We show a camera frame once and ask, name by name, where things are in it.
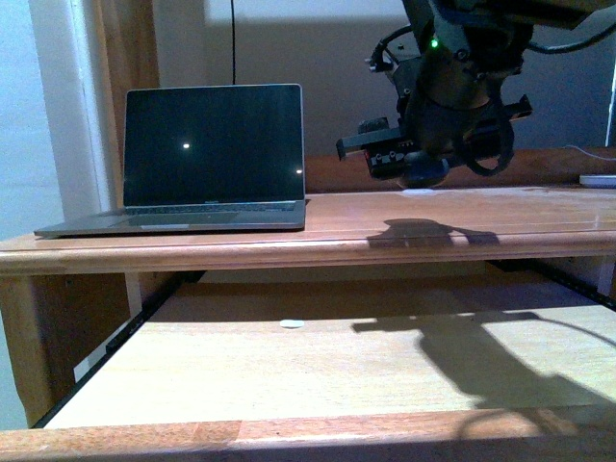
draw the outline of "laptop screen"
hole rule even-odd
[[[124,205],[304,197],[298,85],[132,90]]]

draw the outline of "wooden desk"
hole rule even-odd
[[[616,192],[565,188],[313,195],[297,233],[0,244],[2,314],[30,422],[129,316],[135,273],[616,255]]]

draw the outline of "wall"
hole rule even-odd
[[[161,84],[231,82],[228,0],[154,0]],[[397,119],[396,93],[364,59],[379,39],[408,22],[400,0],[236,1],[238,83],[299,82],[306,149],[334,154],[338,138],[366,118]],[[542,43],[563,43],[613,21],[614,9],[570,33],[537,28]],[[517,147],[603,145],[616,56],[611,38],[560,57],[526,52],[525,70],[507,81],[505,102],[527,93],[535,114],[516,124]]]
[[[27,2],[0,0],[0,238],[63,219]],[[26,424],[0,332],[0,429]]]
[[[110,207],[88,0],[0,0],[0,239]],[[0,325],[0,430],[26,425]]]

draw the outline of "wooden shelf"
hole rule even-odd
[[[0,274],[224,270],[616,254],[616,191],[316,194],[301,232],[0,243]]]

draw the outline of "wooden panel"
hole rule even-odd
[[[329,419],[108,426],[0,433],[0,460],[391,462],[616,457],[612,407],[483,409]],[[332,440],[332,433],[344,440]]]
[[[129,313],[122,274],[0,278],[0,300],[29,424],[68,393],[75,366]]]
[[[102,48],[108,104],[110,153],[118,205],[122,197],[126,92],[159,87],[154,17],[150,0],[95,0],[96,29]]]
[[[47,427],[615,406],[616,314],[590,303],[500,271],[186,285]]]
[[[320,194],[301,232],[0,243],[0,274],[235,270],[616,254],[616,191]]]
[[[590,150],[600,156],[616,157],[614,148]],[[438,188],[576,184],[582,173],[616,174],[616,163],[593,159],[574,148],[520,150],[509,168],[496,176],[486,178],[466,167],[455,168]],[[332,154],[306,158],[306,189],[309,193],[347,193],[399,191],[400,187],[393,180],[371,179],[361,155],[340,162],[338,156]]]

